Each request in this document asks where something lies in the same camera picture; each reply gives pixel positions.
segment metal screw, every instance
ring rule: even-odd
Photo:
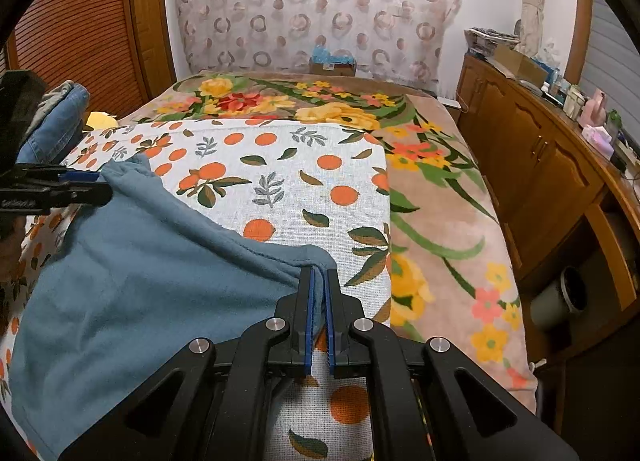
[[[368,318],[357,318],[353,321],[353,327],[358,331],[371,331],[373,329],[373,322]]]
[[[446,338],[442,338],[441,336],[432,338],[429,341],[429,345],[431,346],[431,349],[433,349],[437,353],[445,353],[446,351],[449,351],[449,348],[451,347],[451,343]]]
[[[195,338],[189,344],[189,351],[197,355],[203,354],[209,349],[209,341],[206,338]]]
[[[277,316],[268,319],[268,321],[265,323],[267,329],[270,329],[271,331],[280,331],[286,325],[287,323]]]

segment gray cup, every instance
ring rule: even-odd
[[[579,315],[586,307],[587,290],[580,273],[567,266],[558,279],[531,301],[531,320],[538,329],[547,331],[571,315]]]

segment bed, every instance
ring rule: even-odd
[[[97,170],[135,152],[145,152],[167,190],[215,222],[261,241],[325,248],[343,292],[368,317],[415,340],[449,338],[535,411],[497,216],[435,99],[357,78],[201,72],[119,128],[88,133],[66,164]],[[0,401],[9,414],[20,315],[76,210],[28,221],[15,279],[0,290]],[[364,381],[328,376],[324,334],[313,366],[285,394],[264,458],[369,459]]]

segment denim jeans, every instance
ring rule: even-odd
[[[76,84],[20,148],[18,164],[59,164],[82,139],[89,91]]]

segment folded clothes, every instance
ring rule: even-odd
[[[20,322],[12,411],[44,459],[60,453],[196,337],[220,342],[273,315],[331,256],[241,237],[188,208],[138,154],[109,162],[104,207],[84,206]],[[321,322],[316,303],[314,330]]]
[[[70,81],[60,88],[65,85],[70,89],[65,89],[62,98],[59,92],[56,102],[53,99],[46,102],[47,95],[43,97],[38,112],[50,110],[33,131],[28,132],[29,136],[18,153],[17,163],[59,164],[82,139],[82,114],[89,104],[89,91],[81,84]]]

